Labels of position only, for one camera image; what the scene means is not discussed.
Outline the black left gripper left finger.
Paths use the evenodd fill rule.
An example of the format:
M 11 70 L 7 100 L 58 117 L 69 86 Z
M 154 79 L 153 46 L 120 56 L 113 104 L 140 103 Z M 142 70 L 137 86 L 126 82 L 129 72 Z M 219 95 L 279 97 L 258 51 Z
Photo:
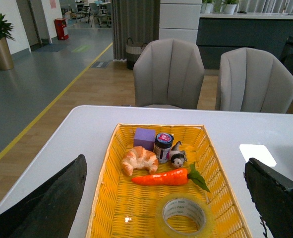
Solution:
M 66 238 L 87 175 L 80 154 L 17 204 L 0 214 L 0 238 Z

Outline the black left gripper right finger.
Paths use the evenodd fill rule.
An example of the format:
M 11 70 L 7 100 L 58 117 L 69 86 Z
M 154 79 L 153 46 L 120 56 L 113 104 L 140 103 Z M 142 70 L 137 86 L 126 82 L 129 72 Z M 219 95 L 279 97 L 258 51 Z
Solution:
M 293 181 L 255 158 L 244 178 L 253 203 L 275 238 L 293 238 Z

